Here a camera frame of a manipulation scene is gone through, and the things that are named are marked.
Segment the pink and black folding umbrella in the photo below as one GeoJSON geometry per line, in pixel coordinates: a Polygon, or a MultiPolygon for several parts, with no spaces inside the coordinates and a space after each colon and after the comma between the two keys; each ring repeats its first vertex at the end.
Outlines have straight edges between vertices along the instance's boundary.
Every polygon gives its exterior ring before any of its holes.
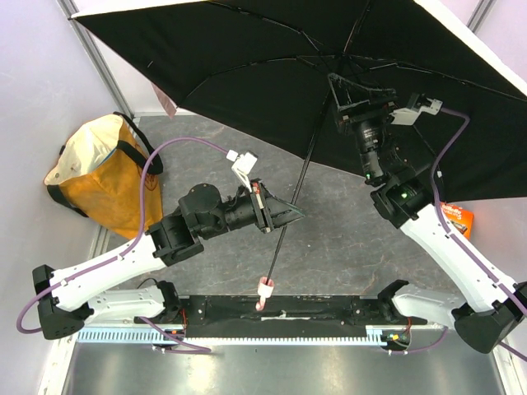
{"type": "Polygon", "coordinates": [[[440,160],[440,200],[526,194],[526,84],[438,1],[141,1],[74,20],[178,106],[365,179],[338,134],[327,76],[414,93],[467,114],[390,125],[440,160]]]}

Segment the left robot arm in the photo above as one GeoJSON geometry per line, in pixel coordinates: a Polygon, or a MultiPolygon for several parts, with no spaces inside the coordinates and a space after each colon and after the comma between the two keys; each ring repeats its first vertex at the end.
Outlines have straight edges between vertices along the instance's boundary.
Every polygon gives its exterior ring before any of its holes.
{"type": "Polygon", "coordinates": [[[44,338],[67,337],[88,323],[168,323],[182,309],[172,283],[158,281],[134,290],[119,290],[118,285],[202,253],[207,239],[250,225],[267,234],[304,215],[298,206],[270,193],[260,179],[227,199],[215,186],[197,184],[179,199],[174,212],[126,244],[73,267],[34,269],[44,338]]]}

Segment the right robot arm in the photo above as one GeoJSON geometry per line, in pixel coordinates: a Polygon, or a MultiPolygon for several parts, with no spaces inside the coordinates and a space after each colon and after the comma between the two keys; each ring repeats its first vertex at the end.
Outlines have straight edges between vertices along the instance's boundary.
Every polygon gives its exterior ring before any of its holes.
{"type": "Polygon", "coordinates": [[[441,207],[439,163],[419,137],[398,142],[390,125],[410,127],[422,114],[463,120],[449,146],[468,127],[467,114],[447,109],[422,94],[399,108],[393,88],[362,85],[330,73],[335,123],[354,137],[366,184],[379,214],[420,245],[457,285],[462,295],[423,290],[395,281],[383,291],[389,312],[423,318],[453,329],[474,350],[488,354],[526,317],[526,284],[507,276],[484,257],[447,219],[441,207]]]}

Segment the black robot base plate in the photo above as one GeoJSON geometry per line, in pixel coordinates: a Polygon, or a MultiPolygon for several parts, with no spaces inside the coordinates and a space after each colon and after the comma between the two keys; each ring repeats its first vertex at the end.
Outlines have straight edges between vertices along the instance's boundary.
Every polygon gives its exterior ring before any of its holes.
{"type": "Polygon", "coordinates": [[[180,295],[153,319],[186,324],[189,337],[359,337],[366,326],[424,326],[389,310],[383,300],[359,295],[275,295],[264,310],[250,295],[180,295]]]}

